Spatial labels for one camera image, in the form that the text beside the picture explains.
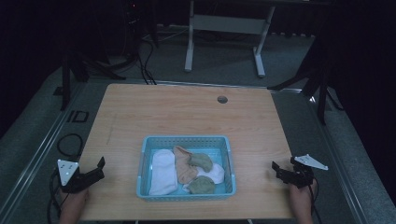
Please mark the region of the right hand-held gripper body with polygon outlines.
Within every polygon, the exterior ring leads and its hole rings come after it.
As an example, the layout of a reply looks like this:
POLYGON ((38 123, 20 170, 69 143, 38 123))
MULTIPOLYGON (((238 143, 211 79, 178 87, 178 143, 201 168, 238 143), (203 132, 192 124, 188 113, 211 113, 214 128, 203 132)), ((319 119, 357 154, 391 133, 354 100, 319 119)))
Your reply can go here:
POLYGON ((314 180, 313 168, 328 171, 329 167, 320 161, 314 159, 309 154, 303 156, 295 156, 290 158, 292 171, 281 169, 281 172, 288 174, 290 177, 289 184, 298 188, 310 186, 314 180))

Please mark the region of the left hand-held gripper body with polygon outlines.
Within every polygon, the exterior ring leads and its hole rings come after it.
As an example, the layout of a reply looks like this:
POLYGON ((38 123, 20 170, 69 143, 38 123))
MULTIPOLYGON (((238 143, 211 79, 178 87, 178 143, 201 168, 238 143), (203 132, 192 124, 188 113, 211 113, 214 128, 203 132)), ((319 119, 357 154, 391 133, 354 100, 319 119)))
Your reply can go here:
POLYGON ((58 160, 57 165, 63 192, 78 193, 97 181, 97 170, 93 169, 86 174, 82 174, 79 171, 77 161, 58 160))

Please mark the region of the person's left hand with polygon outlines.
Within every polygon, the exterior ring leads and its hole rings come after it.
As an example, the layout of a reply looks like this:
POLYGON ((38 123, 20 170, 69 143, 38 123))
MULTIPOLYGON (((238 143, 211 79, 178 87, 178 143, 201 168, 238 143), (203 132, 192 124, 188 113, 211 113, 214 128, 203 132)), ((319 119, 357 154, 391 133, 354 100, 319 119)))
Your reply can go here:
POLYGON ((83 209, 89 198, 89 190, 84 189, 77 193, 66 193, 60 191, 62 209, 83 209))

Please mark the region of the person's right hand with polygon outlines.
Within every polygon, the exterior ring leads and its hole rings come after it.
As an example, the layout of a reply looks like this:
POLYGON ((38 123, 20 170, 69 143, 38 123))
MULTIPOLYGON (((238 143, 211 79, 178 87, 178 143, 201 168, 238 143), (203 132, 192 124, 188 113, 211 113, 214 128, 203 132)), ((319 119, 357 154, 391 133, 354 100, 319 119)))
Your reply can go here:
POLYGON ((310 186, 305 186, 302 188, 298 188, 295 185, 289 184, 290 205, 294 206, 309 204, 311 206, 315 200, 317 185, 318 183, 316 180, 314 180, 310 186))

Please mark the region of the blue plastic basket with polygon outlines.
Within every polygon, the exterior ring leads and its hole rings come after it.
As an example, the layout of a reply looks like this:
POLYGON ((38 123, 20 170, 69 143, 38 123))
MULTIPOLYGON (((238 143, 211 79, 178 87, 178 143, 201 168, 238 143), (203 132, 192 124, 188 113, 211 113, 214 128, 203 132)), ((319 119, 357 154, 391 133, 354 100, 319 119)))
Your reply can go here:
POLYGON ((136 195, 147 202, 187 202, 225 200, 236 192, 236 180, 233 170, 233 156, 229 140, 223 135, 166 135, 147 136, 142 145, 139 169, 136 181, 136 195), (167 195, 149 195, 151 186, 152 158, 160 149, 180 146, 192 153, 205 153, 225 171, 224 182, 216 185, 213 194, 190 194, 183 190, 178 182, 176 191, 167 195))

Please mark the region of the small white sock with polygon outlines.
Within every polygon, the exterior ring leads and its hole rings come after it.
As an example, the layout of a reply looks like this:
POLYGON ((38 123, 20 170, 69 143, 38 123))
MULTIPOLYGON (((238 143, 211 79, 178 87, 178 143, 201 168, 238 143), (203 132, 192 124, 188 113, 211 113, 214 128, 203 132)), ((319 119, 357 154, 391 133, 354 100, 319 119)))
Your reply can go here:
MULTIPOLYGON (((225 171, 224 171, 224 169, 223 169, 219 164, 217 164, 217 163, 214 163, 214 164, 213 164, 212 170, 211 170, 210 172, 208 172, 208 173, 205 172, 201 167, 198 167, 198 168, 197 168, 197 171, 198 171, 197 176, 201 176, 201 175, 207 176, 207 177, 211 178, 211 179, 214 181, 214 183, 215 183, 216 185, 219 185, 219 184, 221 184, 221 183, 224 182, 225 171)), ((187 186, 188 186, 189 184, 190 184, 190 182, 189 182, 188 184, 185 184, 185 185, 183 186, 183 190, 186 191, 186 192, 188 192, 188 193, 190 193, 189 190, 187 189, 187 186)))

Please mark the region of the large white sock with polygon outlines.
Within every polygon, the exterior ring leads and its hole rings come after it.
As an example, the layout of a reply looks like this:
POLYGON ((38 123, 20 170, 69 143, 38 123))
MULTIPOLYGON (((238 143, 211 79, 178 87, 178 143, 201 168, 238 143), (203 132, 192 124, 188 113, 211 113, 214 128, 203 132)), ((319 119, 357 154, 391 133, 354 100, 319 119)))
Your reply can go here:
POLYGON ((178 188, 176 157, 169 149, 160 149, 152 158, 149 195, 167 195, 178 188))

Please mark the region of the green sock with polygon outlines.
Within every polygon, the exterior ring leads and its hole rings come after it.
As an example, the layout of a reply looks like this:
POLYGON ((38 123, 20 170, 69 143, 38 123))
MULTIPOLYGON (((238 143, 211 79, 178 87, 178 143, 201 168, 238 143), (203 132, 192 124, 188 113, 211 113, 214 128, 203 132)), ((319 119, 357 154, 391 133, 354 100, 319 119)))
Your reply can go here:
POLYGON ((207 176, 197 176, 194 178, 187 189, 191 194, 213 194, 215 192, 216 184, 207 176))
POLYGON ((205 153, 194 153, 189 159, 189 164, 201 167, 205 172, 210 172, 213 168, 213 162, 205 153))

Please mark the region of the beige sock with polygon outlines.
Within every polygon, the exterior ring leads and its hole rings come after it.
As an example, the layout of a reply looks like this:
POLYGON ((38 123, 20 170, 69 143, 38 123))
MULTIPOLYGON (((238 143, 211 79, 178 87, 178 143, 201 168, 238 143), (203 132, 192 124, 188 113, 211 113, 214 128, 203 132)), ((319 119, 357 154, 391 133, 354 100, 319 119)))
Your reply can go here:
POLYGON ((173 148, 176 157, 177 180, 181 184, 188 184, 198 174, 195 166, 190 165, 191 153, 183 147, 173 148))

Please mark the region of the black metal stand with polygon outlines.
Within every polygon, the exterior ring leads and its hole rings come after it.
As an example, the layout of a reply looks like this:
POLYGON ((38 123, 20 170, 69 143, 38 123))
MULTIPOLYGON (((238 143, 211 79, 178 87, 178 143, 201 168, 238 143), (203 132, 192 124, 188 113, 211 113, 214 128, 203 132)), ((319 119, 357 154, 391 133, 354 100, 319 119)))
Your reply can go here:
POLYGON ((327 46, 323 40, 317 36, 304 56, 296 75, 280 84, 268 87, 268 90, 282 91, 294 83, 307 79, 302 89, 302 94, 306 97, 312 97, 318 92, 317 116, 320 123, 325 125, 326 121, 324 115, 327 97, 330 97, 336 108, 343 110, 343 107, 340 107, 339 104, 335 102, 328 91, 332 66, 332 48, 327 46))
POLYGON ((81 52, 68 51, 62 59, 62 86, 58 87, 55 95, 62 96, 61 110, 65 111, 71 101, 71 75, 79 82, 87 82, 89 79, 86 65, 98 70, 105 77, 116 80, 124 80, 124 77, 116 75, 109 68, 104 67, 81 52))

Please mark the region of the metal floor rail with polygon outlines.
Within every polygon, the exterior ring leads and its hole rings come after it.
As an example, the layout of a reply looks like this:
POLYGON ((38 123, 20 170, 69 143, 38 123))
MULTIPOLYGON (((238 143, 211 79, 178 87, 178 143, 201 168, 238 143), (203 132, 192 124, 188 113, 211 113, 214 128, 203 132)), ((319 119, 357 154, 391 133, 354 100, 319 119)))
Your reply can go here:
POLYGON ((324 224, 369 224, 356 189, 362 157, 358 155, 361 141, 355 129, 345 112, 330 106, 322 123, 318 118, 319 100, 309 97, 308 104, 322 140, 322 151, 318 154, 329 166, 318 177, 316 207, 321 220, 324 224))
POLYGON ((0 224, 13 216, 68 116, 54 90, 41 88, 0 138, 0 224))

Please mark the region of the white desk frame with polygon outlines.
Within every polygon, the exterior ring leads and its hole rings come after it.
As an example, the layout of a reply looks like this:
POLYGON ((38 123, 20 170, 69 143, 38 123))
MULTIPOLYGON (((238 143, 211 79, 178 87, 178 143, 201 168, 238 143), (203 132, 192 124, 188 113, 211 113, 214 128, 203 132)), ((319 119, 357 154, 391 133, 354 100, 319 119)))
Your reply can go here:
POLYGON ((254 61, 256 65, 258 77, 265 77, 265 69, 262 61, 262 49, 265 39, 268 35, 272 18, 276 8, 269 7, 265 19, 248 19, 248 18, 234 18, 222 17, 214 15, 202 15, 194 12, 194 0, 190 0, 189 10, 189 39, 185 58, 184 70, 190 72, 192 70, 194 42, 194 31, 211 31, 211 32, 225 32, 238 33, 245 35, 259 35, 261 37, 257 47, 252 49, 254 61))

